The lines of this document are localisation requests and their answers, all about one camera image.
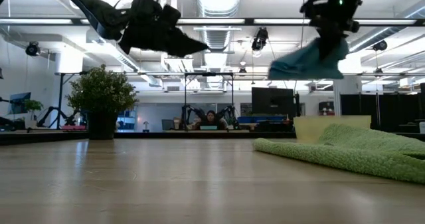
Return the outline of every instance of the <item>ventilation duct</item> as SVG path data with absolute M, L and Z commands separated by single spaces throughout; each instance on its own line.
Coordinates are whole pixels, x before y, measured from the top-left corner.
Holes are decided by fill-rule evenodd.
M 240 0 L 197 0 L 199 15 L 201 17 L 235 17 L 238 12 L 239 1 Z M 231 36 L 231 31 L 215 31 L 214 29 L 202 31 L 204 42 L 210 47 L 210 50 L 214 52 L 228 51 Z M 226 65 L 227 54 L 205 53 L 204 61 L 208 68 L 223 68 Z M 216 77 L 208 77 L 207 81 L 217 84 Z
M 401 14 L 397 15 L 396 18 L 404 19 L 423 19 L 425 18 L 425 0 L 422 0 L 412 6 L 411 8 L 405 10 Z M 376 28 L 371 32 L 363 35 L 361 38 L 352 41 L 350 43 L 350 52 L 355 53 L 361 51 L 365 48 L 371 47 L 374 44 L 382 41 L 393 34 L 396 34 L 407 27 L 387 27 L 387 28 Z

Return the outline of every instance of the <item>green cloth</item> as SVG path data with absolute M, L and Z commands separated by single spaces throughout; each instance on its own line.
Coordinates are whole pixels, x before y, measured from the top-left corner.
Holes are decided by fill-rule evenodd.
M 396 134 L 328 126 L 316 144 L 254 141 L 254 149 L 357 173 L 425 184 L 425 143 Z

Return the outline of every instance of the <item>ceiling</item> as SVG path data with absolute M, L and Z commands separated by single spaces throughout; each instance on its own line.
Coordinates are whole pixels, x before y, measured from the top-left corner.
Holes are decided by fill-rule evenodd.
M 105 0 L 109 3 L 115 3 L 118 0 Z M 422 0 L 363 0 L 355 14 L 356 18 L 400 18 L 400 15 L 413 5 Z M 302 14 L 299 8 L 303 0 L 240 0 L 237 17 L 249 18 L 300 18 Z M 182 13 L 182 17 L 199 17 L 197 0 L 177 0 L 177 7 Z M 75 8 L 70 0 L 6 0 L 0 6 L 0 16 L 2 17 L 84 17 L 79 9 Z M 99 49 L 96 44 L 87 42 L 89 27 L 43 27 L 43 26 L 13 26 L 0 27 L 3 33 L 12 37 L 16 43 L 25 45 L 26 40 L 19 40 L 22 34 L 38 35 L 62 35 L 67 40 L 75 43 L 79 48 L 85 50 L 86 54 L 84 64 L 94 66 L 100 62 L 106 63 L 110 67 L 120 67 L 122 64 L 113 57 L 108 51 Z M 194 31 L 194 27 L 184 26 L 183 31 L 190 37 L 201 39 L 201 33 Z M 308 44 L 313 40 L 317 33 L 311 27 L 267 27 L 270 44 L 266 45 L 262 55 L 258 58 L 252 56 L 250 44 L 252 37 L 256 34 L 258 27 L 241 27 L 238 31 L 233 31 L 231 35 L 231 45 L 229 55 L 226 60 L 226 70 L 231 68 L 235 72 L 240 68 L 240 63 L 244 61 L 246 66 L 254 67 L 255 72 L 266 72 L 270 63 L 279 56 L 290 53 L 301 46 Z M 373 31 L 374 27 L 361 27 L 358 33 L 351 33 L 347 41 L 355 41 L 363 35 Z M 390 64 L 394 61 L 400 61 L 423 51 L 425 39 L 421 36 L 425 30 L 421 27 L 407 28 L 387 39 L 388 48 L 382 53 L 378 53 L 377 58 L 374 51 L 360 51 L 362 57 L 363 71 L 374 71 L 377 66 Z M 60 43 L 44 42 L 41 48 L 56 53 L 61 52 Z M 141 51 L 132 49 L 130 57 L 138 66 L 144 70 L 159 72 L 161 68 L 161 53 L 152 51 Z M 199 68 L 205 65 L 203 53 L 193 55 L 193 68 Z M 409 62 L 402 62 L 399 65 L 392 66 L 385 72 L 403 72 L 412 70 L 413 72 L 424 72 L 425 56 L 419 55 L 418 58 Z M 398 80 L 394 76 L 387 78 L 386 82 Z

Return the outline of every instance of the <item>fluorescent light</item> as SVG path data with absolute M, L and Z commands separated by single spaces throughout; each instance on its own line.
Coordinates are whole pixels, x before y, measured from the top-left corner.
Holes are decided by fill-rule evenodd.
M 309 19 L 254 19 L 257 25 L 308 25 L 309 22 Z
M 239 27 L 194 27 L 194 31 L 241 31 Z
M 227 19 L 227 18 L 204 18 L 204 19 L 179 19 L 177 24 L 203 24 L 203 25 L 216 25 L 216 24 L 244 24 L 245 19 Z
M 71 25 L 70 19 L 0 19 L 0 24 L 28 25 Z
M 360 25 L 413 25 L 414 19 L 356 19 Z

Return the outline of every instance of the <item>person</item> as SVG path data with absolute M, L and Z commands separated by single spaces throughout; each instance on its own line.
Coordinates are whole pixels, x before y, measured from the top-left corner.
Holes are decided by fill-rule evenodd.
M 216 113 L 212 110 L 207 112 L 207 120 L 195 123 L 194 130 L 200 130 L 201 126 L 217 126 L 217 130 L 226 130 L 227 122 L 224 118 L 216 119 Z

